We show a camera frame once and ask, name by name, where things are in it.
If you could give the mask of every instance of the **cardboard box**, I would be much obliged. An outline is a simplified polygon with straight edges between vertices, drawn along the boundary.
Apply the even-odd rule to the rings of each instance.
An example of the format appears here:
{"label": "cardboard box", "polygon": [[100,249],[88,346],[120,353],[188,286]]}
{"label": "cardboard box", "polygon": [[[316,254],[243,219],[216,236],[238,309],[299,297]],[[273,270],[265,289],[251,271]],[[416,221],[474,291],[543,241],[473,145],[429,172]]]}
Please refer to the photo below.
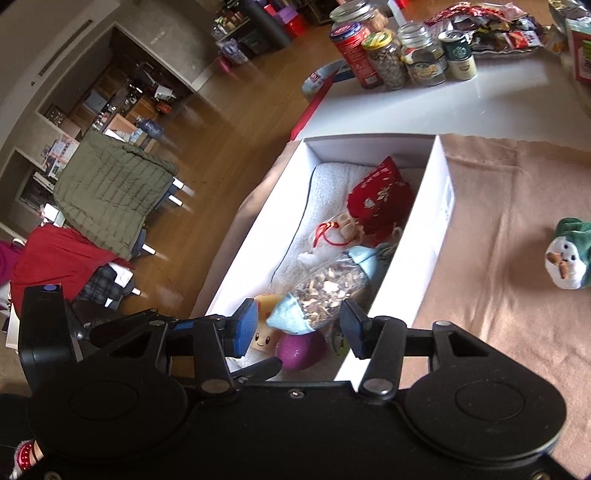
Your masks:
{"label": "cardboard box", "polygon": [[[369,315],[397,317],[411,326],[431,280],[454,206],[447,160],[439,137],[434,135],[361,134],[303,140],[263,205],[207,314],[230,315],[245,298],[267,290],[297,232],[317,165],[340,162],[377,166],[388,155],[399,168],[424,167],[425,173],[404,235]],[[335,379],[350,380],[356,388],[368,362],[349,353]]]}

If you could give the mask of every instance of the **starbucks can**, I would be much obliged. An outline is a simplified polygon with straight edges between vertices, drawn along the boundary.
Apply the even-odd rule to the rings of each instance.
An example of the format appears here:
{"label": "starbucks can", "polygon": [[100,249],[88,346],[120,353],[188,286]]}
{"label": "starbucks can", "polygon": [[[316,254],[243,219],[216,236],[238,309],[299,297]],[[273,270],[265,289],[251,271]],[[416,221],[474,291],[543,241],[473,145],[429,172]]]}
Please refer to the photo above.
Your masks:
{"label": "starbucks can", "polygon": [[476,62],[468,40],[461,30],[449,30],[439,34],[439,40],[447,57],[451,74],[458,80],[470,80],[476,76]]}

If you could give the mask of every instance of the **jar with yellow lid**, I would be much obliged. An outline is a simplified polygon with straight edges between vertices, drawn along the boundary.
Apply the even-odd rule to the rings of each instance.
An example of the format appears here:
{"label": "jar with yellow lid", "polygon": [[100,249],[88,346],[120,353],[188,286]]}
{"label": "jar with yellow lid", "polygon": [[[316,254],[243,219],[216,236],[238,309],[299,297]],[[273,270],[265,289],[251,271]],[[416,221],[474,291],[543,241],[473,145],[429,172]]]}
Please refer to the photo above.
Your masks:
{"label": "jar with yellow lid", "polygon": [[387,90],[400,90],[409,84],[408,71],[400,60],[400,50],[394,43],[392,32],[383,30],[372,33],[361,46],[375,71],[382,77]]}

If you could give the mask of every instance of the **blue lid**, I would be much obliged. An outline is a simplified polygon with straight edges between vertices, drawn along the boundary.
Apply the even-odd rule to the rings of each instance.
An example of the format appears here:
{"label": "blue lid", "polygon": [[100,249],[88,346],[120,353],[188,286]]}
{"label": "blue lid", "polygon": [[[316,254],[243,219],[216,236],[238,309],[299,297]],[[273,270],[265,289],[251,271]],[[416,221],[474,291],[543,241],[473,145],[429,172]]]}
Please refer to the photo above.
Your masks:
{"label": "blue lid", "polygon": [[346,38],[358,34],[362,28],[363,25],[359,22],[346,23],[345,25],[336,27],[332,32],[330,32],[330,39],[332,41],[345,40]]}

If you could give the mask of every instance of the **red fabric pouch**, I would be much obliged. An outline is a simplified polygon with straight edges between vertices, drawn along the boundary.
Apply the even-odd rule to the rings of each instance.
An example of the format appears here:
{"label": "red fabric pouch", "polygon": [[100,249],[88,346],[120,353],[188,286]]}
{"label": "red fabric pouch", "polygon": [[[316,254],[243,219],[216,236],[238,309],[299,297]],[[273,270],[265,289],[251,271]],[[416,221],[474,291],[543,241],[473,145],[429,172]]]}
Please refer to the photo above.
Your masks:
{"label": "red fabric pouch", "polygon": [[413,191],[392,157],[386,157],[349,193],[347,209],[364,234],[380,243],[389,238],[395,226],[406,221],[413,202]]}

